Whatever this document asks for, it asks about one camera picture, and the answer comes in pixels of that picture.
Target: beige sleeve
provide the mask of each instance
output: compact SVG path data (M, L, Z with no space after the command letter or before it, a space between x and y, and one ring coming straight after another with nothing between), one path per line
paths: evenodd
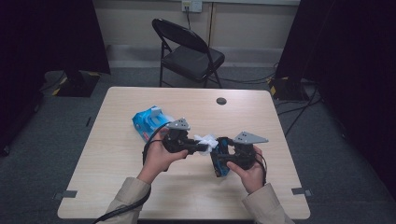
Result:
M285 214L270 183L248 195L242 203L257 223L294 223Z
M150 185L146 184L145 182L136 178L127 177L113 202L111 202L110 206L107 208L106 212L112 212L118 208L122 208L126 205L137 202L149 192L149 188ZM139 218L139 213L142 210L142 207L143 205L132 211L112 217L100 223L135 224L137 223L137 219Z

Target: black folding chair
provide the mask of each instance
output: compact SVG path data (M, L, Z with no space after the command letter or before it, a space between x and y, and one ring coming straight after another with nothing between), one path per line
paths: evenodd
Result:
M217 69L224 63L224 54L208 47L206 42L195 32L163 19L154 19L152 27L162 41L160 87L163 83L163 68L167 68L195 82L204 82L204 88L209 77L214 74L214 81L222 88ZM166 40L179 44L172 50Z

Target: tape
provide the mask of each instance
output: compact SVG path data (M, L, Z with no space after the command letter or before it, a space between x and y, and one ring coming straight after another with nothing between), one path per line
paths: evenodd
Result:
M76 190L65 190L63 193L55 193L52 197L53 200L61 200L63 198L76 198Z

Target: person's left hand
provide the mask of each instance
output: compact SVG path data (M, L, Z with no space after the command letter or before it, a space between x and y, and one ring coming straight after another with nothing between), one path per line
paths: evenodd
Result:
M170 153L166 150L162 140L167 132L168 130L163 128L153 137L148 148L145 164L137 176L138 179L147 184L151 184L158 174L169 168L172 162L187 157L187 149L177 153Z

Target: hand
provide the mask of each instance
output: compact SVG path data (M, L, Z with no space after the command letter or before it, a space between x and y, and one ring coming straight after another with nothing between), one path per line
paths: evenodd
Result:
M163 128L154 136L152 139L153 142L148 148L145 164L140 174L137 176L138 179L147 184L151 184L158 174L169 168L172 162L187 157L188 150L183 150L178 153L170 153L166 150L162 140L167 131L167 129Z
M258 154L262 155L261 149L256 146L253 146L253 148ZM260 155L257 155L256 159L262 162L262 157L260 157ZM241 177L242 184L244 185L248 194L251 194L254 191L262 188L263 170L257 162L254 162L253 166L248 170L242 169L231 161L227 162L227 166Z

